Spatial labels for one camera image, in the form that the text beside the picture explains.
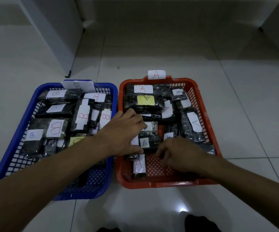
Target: orange plastic basket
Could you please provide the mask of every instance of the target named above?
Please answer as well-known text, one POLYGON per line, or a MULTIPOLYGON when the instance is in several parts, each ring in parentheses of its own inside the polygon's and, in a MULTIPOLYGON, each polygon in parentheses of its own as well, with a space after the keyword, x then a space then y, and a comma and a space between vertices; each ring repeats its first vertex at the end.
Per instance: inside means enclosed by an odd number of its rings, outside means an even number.
MULTIPOLYGON (((221 156, 220 148, 217 143, 214 131, 209 121, 199 88, 195 81, 189 78, 172 78, 166 76, 165 79, 148 80, 148 76, 143 79, 130 79, 125 80, 119 87, 119 111, 124 111, 123 98, 126 94, 126 84, 131 83, 134 85, 146 84, 160 84, 170 83, 173 86, 183 86, 187 95, 192 103, 192 106, 197 109, 199 113, 199 121, 203 128, 203 133, 206 142, 214 144, 215 154, 221 156)), ((163 139, 163 127, 158 127, 158 132, 163 139)), ((146 154, 146 177, 142 179, 134 179, 133 176, 133 163, 129 160, 124 160, 123 156, 116 159, 116 175, 119 183, 128 189, 141 189, 141 188, 156 188, 156 187, 177 187, 177 186, 194 186, 194 185, 208 185, 216 184, 213 180, 204 178, 195 173, 181 173, 169 167, 163 167, 160 164, 160 159, 155 154, 146 154)))

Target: left hand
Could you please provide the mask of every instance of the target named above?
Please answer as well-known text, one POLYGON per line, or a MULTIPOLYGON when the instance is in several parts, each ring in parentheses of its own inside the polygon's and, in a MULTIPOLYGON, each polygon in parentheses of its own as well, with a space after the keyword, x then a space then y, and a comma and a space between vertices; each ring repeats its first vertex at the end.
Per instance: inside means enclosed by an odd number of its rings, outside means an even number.
POLYGON ((97 145, 105 145, 107 156, 123 156, 134 153, 142 154, 140 146, 131 145, 131 141, 142 129, 147 128, 141 114, 129 109, 117 114, 92 138, 97 145))

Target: right hand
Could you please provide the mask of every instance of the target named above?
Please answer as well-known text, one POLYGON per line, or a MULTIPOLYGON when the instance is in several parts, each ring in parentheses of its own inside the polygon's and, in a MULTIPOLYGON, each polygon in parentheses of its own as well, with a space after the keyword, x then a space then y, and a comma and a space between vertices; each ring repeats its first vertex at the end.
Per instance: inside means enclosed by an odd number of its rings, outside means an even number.
POLYGON ((163 154, 162 165, 180 172, 198 174, 203 174, 203 161, 211 156, 192 141, 180 136, 167 138, 159 145, 156 155, 160 158, 163 154))

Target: forearm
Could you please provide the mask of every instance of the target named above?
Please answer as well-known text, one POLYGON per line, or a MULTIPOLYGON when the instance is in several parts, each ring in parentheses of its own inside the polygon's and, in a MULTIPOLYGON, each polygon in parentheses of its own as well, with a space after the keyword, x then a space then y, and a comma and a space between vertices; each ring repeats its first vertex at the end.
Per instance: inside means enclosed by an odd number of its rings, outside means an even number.
POLYGON ((100 161, 99 152, 104 151, 87 137, 0 180, 0 231, 22 230, 69 183, 100 161))
POLYGON ((218 156, 205 159, 202 174, 215 180, 279 228, 279 183, 218 156))

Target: yellow paper label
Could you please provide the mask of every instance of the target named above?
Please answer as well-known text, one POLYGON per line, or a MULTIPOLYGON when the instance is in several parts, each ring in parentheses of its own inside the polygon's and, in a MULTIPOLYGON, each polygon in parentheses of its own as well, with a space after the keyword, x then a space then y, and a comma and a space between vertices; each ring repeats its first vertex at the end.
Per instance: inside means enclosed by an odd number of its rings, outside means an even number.
POLYGON ((155 98, 152 95, 138 95, 137 96, 138 105, 155 105, 155 98))
POLYGON ((71 137, 69 140, 68 147, 74 145, 75 143, 79 142, 83 138, 85 138, 85 137, 71 137))

